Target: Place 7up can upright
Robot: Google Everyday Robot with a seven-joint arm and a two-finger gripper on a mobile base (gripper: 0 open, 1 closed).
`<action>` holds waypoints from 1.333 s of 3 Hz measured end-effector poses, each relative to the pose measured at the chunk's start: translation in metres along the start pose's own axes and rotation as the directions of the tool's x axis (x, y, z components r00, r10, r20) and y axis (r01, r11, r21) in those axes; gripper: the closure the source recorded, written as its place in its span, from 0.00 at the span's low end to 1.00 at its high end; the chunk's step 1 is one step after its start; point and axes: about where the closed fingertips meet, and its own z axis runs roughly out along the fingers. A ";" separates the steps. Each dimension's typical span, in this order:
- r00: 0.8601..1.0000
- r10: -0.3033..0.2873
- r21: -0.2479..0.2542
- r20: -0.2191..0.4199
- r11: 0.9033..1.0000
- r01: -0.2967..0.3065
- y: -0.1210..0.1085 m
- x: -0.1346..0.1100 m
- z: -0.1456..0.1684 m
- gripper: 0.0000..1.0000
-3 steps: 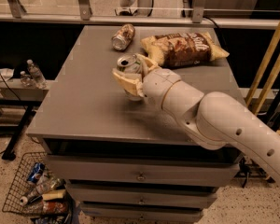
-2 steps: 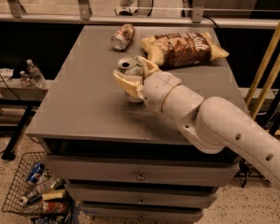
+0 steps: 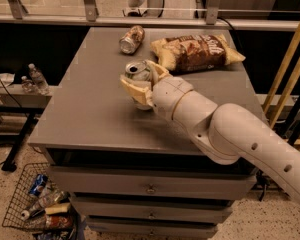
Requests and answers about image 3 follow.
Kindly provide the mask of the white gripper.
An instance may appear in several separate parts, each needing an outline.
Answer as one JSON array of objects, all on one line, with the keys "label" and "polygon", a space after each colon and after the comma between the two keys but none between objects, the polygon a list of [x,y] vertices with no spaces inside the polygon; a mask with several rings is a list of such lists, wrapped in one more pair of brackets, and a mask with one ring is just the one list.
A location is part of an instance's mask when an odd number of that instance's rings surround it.
[{"label": "white gripper", "polygon": [[146,81],[121,77],[120,82],[124,90],[139,104],[153,106],[158,116],[172,120],[178,102],[185,94],[193,91],[194,87],[183,78],[170,77],[166,68],[153,61],[146,60],[146,66],[149,71]]}]

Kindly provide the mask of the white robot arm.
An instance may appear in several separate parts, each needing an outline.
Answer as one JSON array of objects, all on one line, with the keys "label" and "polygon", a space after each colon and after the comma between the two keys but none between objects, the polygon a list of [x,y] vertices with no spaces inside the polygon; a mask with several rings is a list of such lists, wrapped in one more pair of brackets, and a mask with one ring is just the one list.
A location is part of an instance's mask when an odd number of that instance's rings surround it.
[{"label": "white robot arm", "polygon": [[181,126],[212,161],[230,165],[244,158],[300,205],[300,152],[250,111],[214,103],[150,60],[127,63],[120,82],[138,107]]}]

